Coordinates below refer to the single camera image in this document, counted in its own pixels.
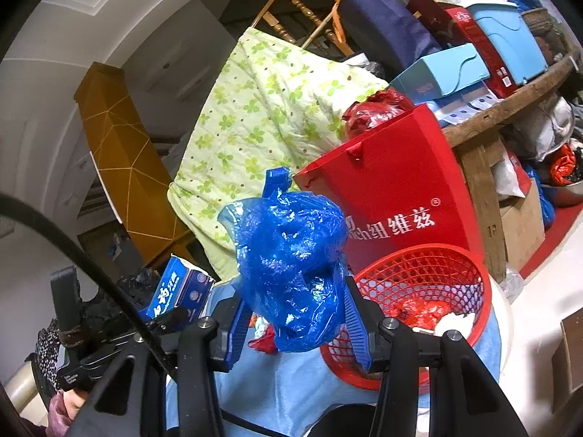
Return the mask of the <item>person's left hand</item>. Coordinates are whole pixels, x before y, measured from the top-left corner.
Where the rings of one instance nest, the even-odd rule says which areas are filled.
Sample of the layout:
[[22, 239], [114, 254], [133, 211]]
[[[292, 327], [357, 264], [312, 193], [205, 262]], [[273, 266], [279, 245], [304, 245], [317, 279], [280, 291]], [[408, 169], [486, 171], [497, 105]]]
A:
[[73, 420], [88, 398], [87, 391], [71, 389], [62, 394], [64, 407], [69, 419]]

